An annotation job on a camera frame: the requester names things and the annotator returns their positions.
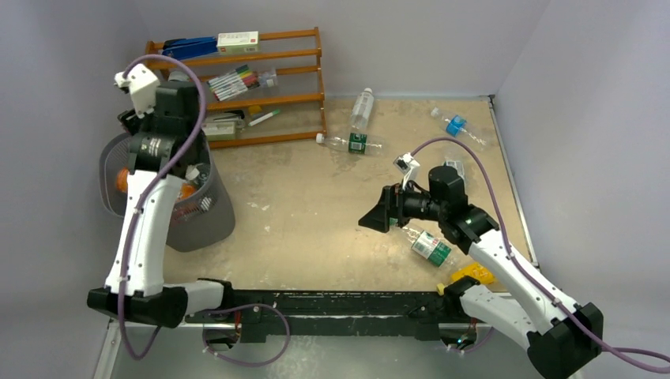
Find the crushed bottle blue white label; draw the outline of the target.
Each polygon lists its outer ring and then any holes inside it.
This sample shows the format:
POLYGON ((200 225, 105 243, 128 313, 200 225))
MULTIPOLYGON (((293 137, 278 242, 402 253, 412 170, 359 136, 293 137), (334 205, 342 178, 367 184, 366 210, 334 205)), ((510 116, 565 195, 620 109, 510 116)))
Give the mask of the crushed bottle blue white label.
POLYGON ((454 168, 462 180, 466 182, 465 164, 463 160, 452 156, 445 156, 444 165, 454 168))

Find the bottle green cap green label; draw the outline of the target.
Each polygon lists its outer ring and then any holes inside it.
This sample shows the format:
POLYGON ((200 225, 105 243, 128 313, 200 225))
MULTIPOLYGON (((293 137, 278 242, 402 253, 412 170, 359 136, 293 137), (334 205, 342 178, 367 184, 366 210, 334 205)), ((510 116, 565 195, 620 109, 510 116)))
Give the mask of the bottle green cap green label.
POLYGON ((414 253, 435 267, 454 265, 453 250, 429 231, 413 224, 398 229, 403 243, 414 253))

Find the orange drink bottle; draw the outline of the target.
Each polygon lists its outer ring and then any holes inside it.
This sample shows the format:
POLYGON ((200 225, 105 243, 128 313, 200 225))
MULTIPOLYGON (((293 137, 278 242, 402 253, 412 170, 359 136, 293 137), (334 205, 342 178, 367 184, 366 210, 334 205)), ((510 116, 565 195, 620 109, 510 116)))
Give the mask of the orange drink bottle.
MULTIPOLYGON (((128 168, 124 167, 116 175, 115 188, 121 193, 127 193, 128 191, 128 183, 127 183, 128 174, 129 174, 128 168)), ((191 185, 188 182, 184 182, 181 185, 177 201, 186 200, 188 197, 192 196, 196 191, 197 189, 195 186, 191 185)))

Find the yellow bottle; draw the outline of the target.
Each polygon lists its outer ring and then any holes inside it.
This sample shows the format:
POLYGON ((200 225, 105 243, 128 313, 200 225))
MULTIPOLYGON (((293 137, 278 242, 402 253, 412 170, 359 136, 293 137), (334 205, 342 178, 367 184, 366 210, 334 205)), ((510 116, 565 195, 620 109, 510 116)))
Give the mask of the yellow bottle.
POLYGON ((450 279, 447 282, 447 284, 444 283, 438 283, 437 284, 437 292, 439 295, 444 295, 446 287, 448 285, 451 285, 453 283, 456 283, 458 280, 469 276, 472 277, 475 280, 478 280, 481 284, 483 285, 489 285, 493 283, 497 283, 498 280, 497 278, 483 265, 479 263, 471 263, 469 265, 466 265, 463 268, 459 268, 456 272, 450 275, 450 279))

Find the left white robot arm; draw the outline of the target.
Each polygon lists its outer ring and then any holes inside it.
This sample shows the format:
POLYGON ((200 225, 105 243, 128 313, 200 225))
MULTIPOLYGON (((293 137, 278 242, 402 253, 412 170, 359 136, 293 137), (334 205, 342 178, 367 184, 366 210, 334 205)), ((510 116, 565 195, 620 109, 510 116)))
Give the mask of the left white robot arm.
POLYGON ((115 261, 105 284, 88 292, 88 308, 118 321, 165 328, 203 310, 217 323, 235 315, 231 285, 224 280, 164 282, 164 250, 186 171, 209 155, 195 124, 199 99, 195 83, 169 81, 158 85, 153 113, 120 114, 130 132, 126 211, 115 261))

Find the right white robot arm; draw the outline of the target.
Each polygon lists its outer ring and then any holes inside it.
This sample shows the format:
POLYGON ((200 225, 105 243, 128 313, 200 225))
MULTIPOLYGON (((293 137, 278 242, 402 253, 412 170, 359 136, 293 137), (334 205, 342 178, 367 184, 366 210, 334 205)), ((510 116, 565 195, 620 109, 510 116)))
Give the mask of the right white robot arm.
POLYGON ((449 319, 474 317, 489 324, 519 345, 544 378, 568 378, 602 352, 592 339, 603 335, 602 312, 592 303, 580 305, 517 257, 501 227, 469 203, 455 168, 432 168, 427 189, 383 187, 378 203, 358 224, 387 233, 393 224, 412 219, 437 222, 446 240, 487 268, 512 297, 506 300, 466 276, 443 291, 449 319))

